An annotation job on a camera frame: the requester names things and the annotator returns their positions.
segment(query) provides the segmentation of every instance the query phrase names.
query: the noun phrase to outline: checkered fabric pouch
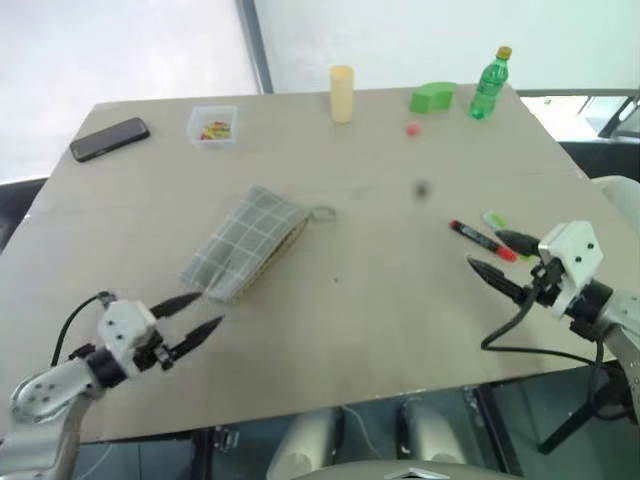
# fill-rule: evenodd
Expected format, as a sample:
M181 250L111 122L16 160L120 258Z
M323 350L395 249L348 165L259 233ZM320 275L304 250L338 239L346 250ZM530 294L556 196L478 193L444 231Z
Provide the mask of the checkered fabric pouch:
M234 303L302 233L307 218L306 209L253 186L181 277L215 300Z

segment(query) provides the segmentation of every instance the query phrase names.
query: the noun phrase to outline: green bottle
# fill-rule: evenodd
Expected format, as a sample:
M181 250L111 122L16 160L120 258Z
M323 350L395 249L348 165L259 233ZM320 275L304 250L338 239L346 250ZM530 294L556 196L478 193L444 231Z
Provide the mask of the green bottle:
M511 57L510 47L500 47L496 53L496 59L484 69L476 95L471 102L469 115L478 120L489 118L496 106L500 90L509 78L507 60Z

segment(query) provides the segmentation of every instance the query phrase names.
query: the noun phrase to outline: robotic arm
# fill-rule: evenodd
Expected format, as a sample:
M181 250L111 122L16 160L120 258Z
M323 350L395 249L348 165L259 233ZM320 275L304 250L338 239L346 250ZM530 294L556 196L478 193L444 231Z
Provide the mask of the robotic arm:
M0 480L70 478L89 406L156 363L168 370L218 326L222 317L199 326L173 348L165 344L156 319L172 316L199 296L175 297L152 309L113 301L98 323L103 347L85 345L68 362L24 380L11 398L13 430L0 445Z
M468 259L471 267L516 304L525 305L533 295L556 317L572 318L569 328L574 333L604 343L624 369L633 409L640 418L640 299L593 279L603 255L591 224L561 224L542 240L511 231L497 235L516 252L540 257L540 264L531 271L532 285L520 287L502 271L473 258Z

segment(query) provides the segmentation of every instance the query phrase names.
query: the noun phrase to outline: green marker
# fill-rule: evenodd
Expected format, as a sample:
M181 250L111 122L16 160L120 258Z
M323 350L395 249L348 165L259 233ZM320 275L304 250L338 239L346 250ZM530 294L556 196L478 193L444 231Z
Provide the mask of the green marker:
M514 230L512 226L509 225L503 217L501 217L498 213L493 210L489 210L488 212L484 212L482 214L482 220L484 223L488 225L488 227L494 232L498 230ZM530 256L526 255L518 255L521 260L528 261L531 259Z

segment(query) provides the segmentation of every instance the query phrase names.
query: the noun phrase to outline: smartphone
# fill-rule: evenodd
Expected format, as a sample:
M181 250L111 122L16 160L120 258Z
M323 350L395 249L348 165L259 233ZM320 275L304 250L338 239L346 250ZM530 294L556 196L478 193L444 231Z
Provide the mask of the smartphone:
M86 162L148 136L147 126L140 118L135 117L74 140L69 145L69 149L77 161Z

